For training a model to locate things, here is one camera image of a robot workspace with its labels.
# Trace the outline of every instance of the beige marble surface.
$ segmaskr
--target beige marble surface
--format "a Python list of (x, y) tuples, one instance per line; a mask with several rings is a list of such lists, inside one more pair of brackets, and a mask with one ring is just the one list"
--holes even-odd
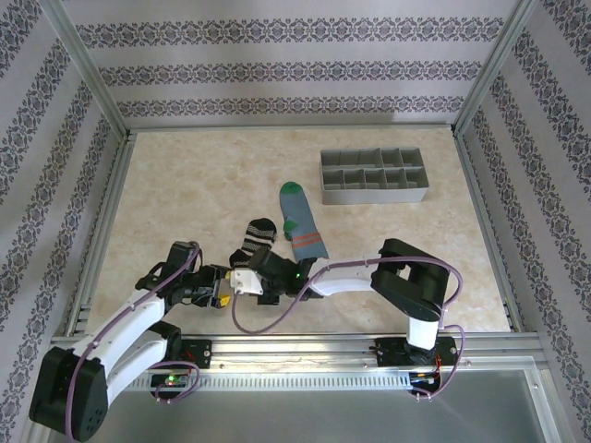
[[(322, 205), (320, 150), (392, 146), (421, 148), (430, 182), (421, 203)], [(250, 220), (270, 218), (281, 231), (279, 189), (286, 181), (304, 187), (332, 258), (374, 254), (385, 238), (401, 238), (464, 274), (464, 292), (446, 323), (470, 331), (509, 329), (451, 131), (379, 128), (140, 134), (87, 331), (129, 297), (136, 280), (166, 258), (173, 241), (197, 240), (207, 263), (227, 265)], [(293, 258), (282, 235), (273, 250)], [(448, 292), (454, 285), (450, 278)], [(253, 329), (266, 326), (287, 308), (287, 301), (256, 306), (254, 297), (243, 297), (239, 319)], [(237, 333), (229, 307), (179, 305), (165, 320), (185, 333)], [(301, 303), (273, 332), (405, 330), (404, 315), (378, 294), (344, 293)]]

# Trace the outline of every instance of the striped sock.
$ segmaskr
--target striped sock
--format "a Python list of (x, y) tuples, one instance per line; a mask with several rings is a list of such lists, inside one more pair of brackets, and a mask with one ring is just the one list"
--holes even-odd
[(230, 266), (247, 268), (252, 255), (262, 247), (271, 249), (277, 237), (277, 228), (269, 219), (256, 219), (247, 227), (247, 233), (240, 249), (230, 256)]

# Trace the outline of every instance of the patterned wallpaper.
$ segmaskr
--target patterned wallpaper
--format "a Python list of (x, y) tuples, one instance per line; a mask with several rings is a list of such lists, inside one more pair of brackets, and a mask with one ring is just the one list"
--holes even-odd
[(537, 7), (464, 135), (577, 441), (591, 441), (590, 4)]
[(64, 3), (133, 128), (451, 123), (515, 4)]
[(118, 143), (35, 1), (0, 1), (0, 442), (18, 441)]

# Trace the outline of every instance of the purple cable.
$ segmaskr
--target purple cable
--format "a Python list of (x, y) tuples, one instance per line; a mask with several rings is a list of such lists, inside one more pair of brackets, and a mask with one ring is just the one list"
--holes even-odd
[(446, 326), (443, 329), (444, 330), (447, 330), (447, 329), (451, 329), (451, 328), (458, 329), (460, 331), (460, 335), (462, 336), (462, 347), (458, 351), (458, 359), (455, 362), (455, 365), (453, 365), (452, 372), (450, 372), (450, 375), (445, 379), (445, 381), (441, 384), (440, 388), (437, 389), (435, 392), (429, 392), (426, 389), (413, 387), (413, 390), (415, 390), (417, 392), (420, 392), (421, 394), (424, 394), (422, 396), (423, 399), (425, 399), (425, 398), (432, 399), (432, 398), (437, 397), (438, 395), (440, 395), (443, 392), (443, 390), (445, 388), (447, 388), (447, 386), (450, 384), (450, 381), (452, 381), (452, 378), (455, 375), (455, 373), (457, 372), (458, 366), (460, 365), (460, 360), (462, 360), (462, 354), (464, 353), (464, 346), (465, 346), (465, 332), (464, 332), (464, 329), (460, 325), (448, 325), (448, 326)]
[[(199, 383), (199, 366), (195, 365), (192, 362), (170, 361), (170, 362), (160, 362), (160, 363), (157, 363), (156, 365), (150, 366), (150, 369), (156, 369), (158, 367), (169, 366), (169, 365), (188, 366), (191, 369), (195, 369), (195, 372), (197, 372), (197, 376), (195, 377), (195, 381), (189, 387), (189, 389), (185, 390), (184, 392), (181, 392), (180, 394), (178, 394), (173, 399), (167, 399), (166, 400), (166, 404), (173, 404), (173, 403), (175, 403), (177, 401), (183, 400), (186, 396), (192, 394), (195, 391), (195, 389), (197, 388), (197, 385)], [(160, 389), (162, 389), (163, 387), (165, 387), (165, 385), (160, 385), (158, 388), (156, 388), (156, 391), (154, 392), (154, 397), (156, 397), (156, 401), (157, 402), (160, 402), (160, 400), (161, 400), (161, 398), (158, 396), (158, 394), (160, 393)]]
[(109, 323), (107, 323), (107, 325), (103, 329), (101, 329), (99, 331), (99, 333), (96, 335), (96, 337), (94, 338), (94, 340), (91, 341), (89, 343), (89, 345), (87, 346), (87, 348), (84, 350), (84, 352), (82, 353), (82, 355), (78, 359), (78, 363), (76, 364), (76, 367), (74, 368), (74, 372), (72, 373), (72, 379), (70, 380), (70, 384), (69, 384), (69, 387), (68, 387), (68, 390), (67, 390), (67, 397), (66, 397), (66, 438), (68, 439), (68, 441), (70, 441), (70, 442), (75, 442), (76, 441), (74, 439), (73, 434), (72, 434), (72, 404), (74, 402), (74, 391), (76, 389), (76, 380), (78, 378), (78, 373), (80, 372), (80, 369), (81, 369), (82, 365), (84, 364), (84, 362), (86, 361), (87, 357), (90, 355), (90, 353), (92, 352), (92, 350), (95, 349), (99, 345), (99, 343), (101, 342), (101, 340), (103, 339), (103, 337), (117, 323), (119, 323), (127, 314), (129, 314), (130, 312), (133, 312), (135, 310), (136, 306), (139, 306), (142, 303), (144, 303), (146, 300), (148, 300), (150, 297), (152, 297), (155, 293), (157, 293), (158, 291), (160, 291), (164, 286), (166, 286), (168, 283), (170, 283), (176, 277), (178, 277), (181, 274), (181, 272), (183, 272), (185, 269), (187, 269), (191, 265), (191, 262), (193, 260), (195, 260), (197, 257), (202, 257), (202, 255), (201, 255), (201, 249), (199, 248), (199, 244), (198, 243), (195, 243), (195, 251), (193, 251), (193, 254), (191, 254), (191, 257), (189, 257), (187, 259), (187, 261), (185, 262), (185, 264), (179, 270), (177, 270), (173, 275), (171, 275), (170, 277), (168, 277), (166, 280), (164, 280), (160, 284), (156, 285), (151, 291), (149, 291), (146, 294), (142, 295), (139, 298), (139, 300), (137, 302), (135, 302), (133, 305), (130, 305), (127, 308), (125, 308), (123, 311), (121, 311), (116, 317), (114, 317)]
[(304, 284), (304, 286), (302, 287), (300, 292), (297, 294), (297, 296), (295, 297), (292, 304), (289, 305), (289, 307), (285, 310), (285, 312), (283, 312), (281, 314), (281, 316), (279, 318), (277, 318), (275, 321), (273, 321), (269, 326), (266, 326), (265, 328), (262, 328), (262, 329), (249, 330), (249, 329), (244, 328), (238, 322), (238, 319), (236, 318), (236, 305), (237, 305), (237, 301), (238, 301), (238, 296), (242, 295), (242, 294), (236, 293), (234, 300), (232, 301), (232, 321), (234, 321), (234, 324), (238, 328), (238, 330), (240, 330), (241, 332), (244, 332), (245, 334), (249, 334), (249, 335), (264, 334), (265, 332), (268, 332), (269, 330), (271, 330), (275, 326), (277, 326), (279, 323), (281, 323), (294, 310), (294, 308), (297, 305), (297, 302), (299, 302), (301, 300), (301, 298), (304, 296), (304, 293), (312, 285), (312, 283), (314, 281), (316, 281), (322, 274), (324, 274), (328, 270), (336, 269), (336, 268), (353, 268), (353, 267), (357, 267), (357, 266), (375, 265), (378, 263), (401, 263), (401, 262), (402, 263), (407, 263), (407, 262), (428, 263), (430, 265), (441, 266), (442, 268), (445, 268), (446, 270), (448, 270), (449, 272), (451, 272), (455, 276), (455, 278), (458, 280), (458, 287), (456, 288), (455, 292), (452, 294), (450, 299), (447, 300), (445, 303), (443, 303), (443, 307), (441, 309), (441, 318), (443, 318), (444, 309), (458, 298), (458, 295), (460, 294), (460, 292), (462, 291), (462, 288), (464, 287), (464, 279), (462, 278), (462, 274), (460, 274), (460, 271), (458, 271), (458, 269), (454, 268), (452, 265), (446, 263), (443, 260), (439, 260), (438, 258), (412, 257), (411, 256), (411, 257), (381, 257), (381, 258), (371, 258), (369, 260), (344, 261), (341, 263), (333, 263), (331, 265), (327, 265), (323, 268), (320, 268), (320, 270), (318, 272), (316, 272), (316, 274), (314, 274), (311, 278), (308, 279), (308, 281), (306, 281), (306, 284)]

